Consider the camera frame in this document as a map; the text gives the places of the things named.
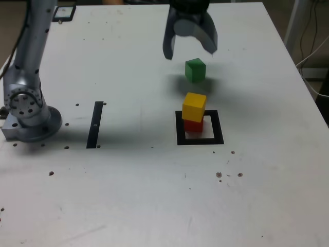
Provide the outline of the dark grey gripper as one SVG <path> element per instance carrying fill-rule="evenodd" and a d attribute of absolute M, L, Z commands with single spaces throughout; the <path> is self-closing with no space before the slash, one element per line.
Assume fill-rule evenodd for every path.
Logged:
<path fill-rule="evenodd" d="M 216 27 L 207 11 L 185 13 L 170 7 L 162 45 L 164 57 L 168 60 L 173 58 L 176 35 L 196 38 L 210 54 L 217 51 Z"/>

